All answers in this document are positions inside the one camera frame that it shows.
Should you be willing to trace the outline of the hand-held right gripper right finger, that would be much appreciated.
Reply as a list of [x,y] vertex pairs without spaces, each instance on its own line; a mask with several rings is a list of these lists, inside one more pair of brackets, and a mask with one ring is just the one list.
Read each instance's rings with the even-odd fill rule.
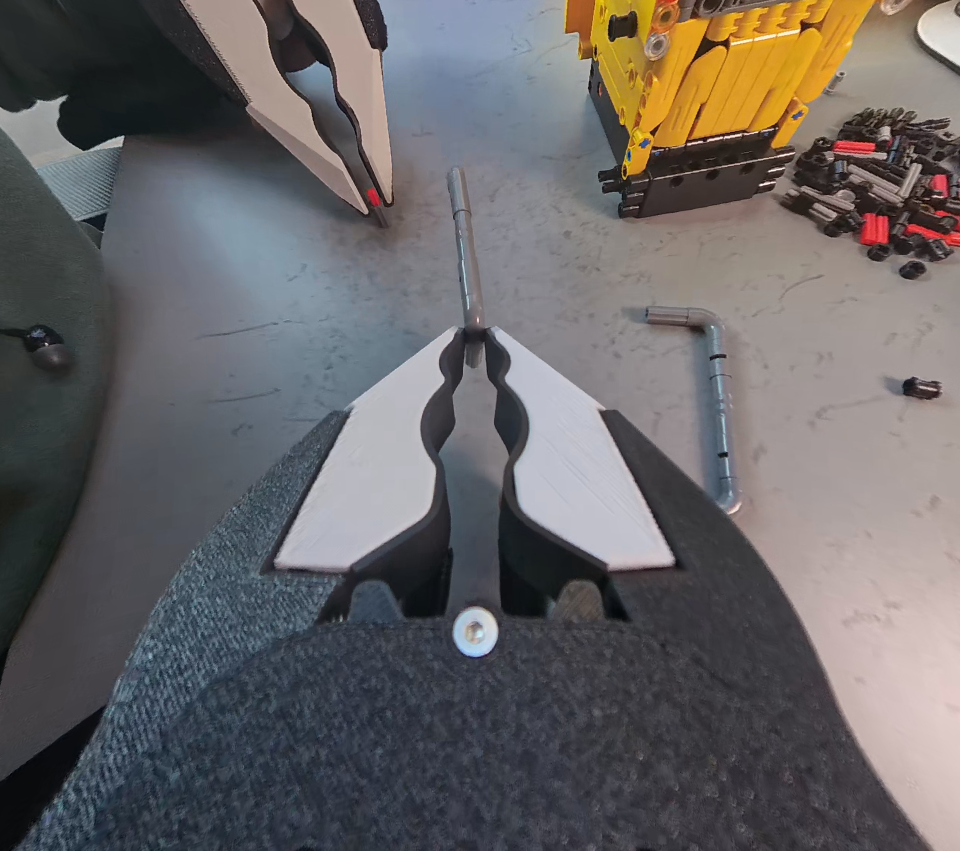
[[494,426],[508,459],[498,518],[500,602],[542,617],[573,581],[676,567],[606,408],[500,328],[486,332]]

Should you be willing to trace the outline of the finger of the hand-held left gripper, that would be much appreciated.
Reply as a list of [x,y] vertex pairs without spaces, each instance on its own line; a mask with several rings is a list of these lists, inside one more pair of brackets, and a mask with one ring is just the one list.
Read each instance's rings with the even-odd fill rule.
[[370,214],[344,159],[320,133],[310,103],[282,75],[254,0],[181,0],[246,99],[246,112],[323,184]]
[[394,203],[382,51],[372,46],[354,0],[289,0],[294,17],[327,60],[333,92],[384,206]]

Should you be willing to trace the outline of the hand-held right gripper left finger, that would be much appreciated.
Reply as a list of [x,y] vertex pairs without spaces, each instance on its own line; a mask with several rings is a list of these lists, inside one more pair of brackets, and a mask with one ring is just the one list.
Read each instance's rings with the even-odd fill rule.
[[346,608],[364,581],[390,587],[407,615],[450,599],[450,503],[441,449],[465,333],[450,328],[356,398],[277,541],[271,568],[342,579]]

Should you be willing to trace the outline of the grey bent lego tube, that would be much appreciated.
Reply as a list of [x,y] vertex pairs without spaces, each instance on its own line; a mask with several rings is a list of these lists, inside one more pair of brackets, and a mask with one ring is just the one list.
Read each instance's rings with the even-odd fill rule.
[[454,166],[450,169],[447,174],[447,187],[458,255],[464,361],[467,367],[476,369],[481,365],[484,354],[487,323],[474,240],[473,210],[462,167]]
[[719,315],[706,308],[664,305],[647,306],[645,321],[654,326],[684,328],[702,336],[705,381],[712,416],[712,460],[716,465],[715,502],[726,515],[736,515],[742,507],[743,494],[735,448],[726,325]]

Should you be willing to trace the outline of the person's left forearm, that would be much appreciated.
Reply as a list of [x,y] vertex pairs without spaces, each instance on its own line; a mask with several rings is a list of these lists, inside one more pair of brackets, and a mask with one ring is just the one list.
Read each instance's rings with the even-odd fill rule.
[[81,150],[244,111],[181,0],[1,0],[1,72],[3,110],[60,100]]

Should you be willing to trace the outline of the yellow lego robot model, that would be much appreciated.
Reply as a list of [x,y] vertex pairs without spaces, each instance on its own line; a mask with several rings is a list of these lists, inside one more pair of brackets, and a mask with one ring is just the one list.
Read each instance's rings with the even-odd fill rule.
[[565,0],[615,161],[598,180],[618,216],[771,191],[868,13],[912,1]]

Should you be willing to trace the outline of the grey office chair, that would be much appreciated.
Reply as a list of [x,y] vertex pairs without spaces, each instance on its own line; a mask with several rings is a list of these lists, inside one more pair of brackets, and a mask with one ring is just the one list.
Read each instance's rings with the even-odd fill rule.
[[74,221],[103,232],[121,156],[121,146],[91,149],[48,162],[36,171]]

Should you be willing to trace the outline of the pile of black red pins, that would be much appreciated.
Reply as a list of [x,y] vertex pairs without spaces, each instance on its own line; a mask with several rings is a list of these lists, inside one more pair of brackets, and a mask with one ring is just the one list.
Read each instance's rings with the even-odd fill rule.
[[787,211],[832,240],[851,238],[877,263],[918,280],[959,253],[958,134],[947,116],[864,108],[794,161]]

